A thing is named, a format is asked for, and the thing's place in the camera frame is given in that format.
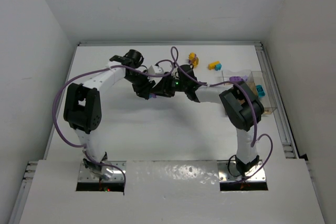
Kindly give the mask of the teal lego brick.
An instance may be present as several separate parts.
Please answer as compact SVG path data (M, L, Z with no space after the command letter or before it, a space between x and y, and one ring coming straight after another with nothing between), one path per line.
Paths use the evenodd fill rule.
M256 85L256 90L257 90L258 94L265 93L262 85Z

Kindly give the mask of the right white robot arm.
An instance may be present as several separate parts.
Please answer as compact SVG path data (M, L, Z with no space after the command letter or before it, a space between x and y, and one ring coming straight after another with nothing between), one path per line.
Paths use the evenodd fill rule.
M155 96L173 97L183 92L194 102L216 103L224 107L237 133L236 169L241 176L259 162L256 149L257 124L264 113L264 106L245 81L228 85L199 82L189 65L182 65L175 74L163 77L150 93Z

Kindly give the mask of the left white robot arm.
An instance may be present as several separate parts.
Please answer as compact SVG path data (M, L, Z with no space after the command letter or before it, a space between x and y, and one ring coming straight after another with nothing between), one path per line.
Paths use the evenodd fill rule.
M83 161L87 169L102 179L110 178L106 172L120 170L114 165L105 164L107 154L101 146L97 128L102 120L101 95L122 79L132 83L134 91L144 98L150 98L150 90L154 87L154 77L160 76L164 70L151 65L144 72L138 70L142 66L143 56L136 50L129 50L124 56L113 56L107 64L107 70L67 88L64 108L64 120L78 135L86 159Z

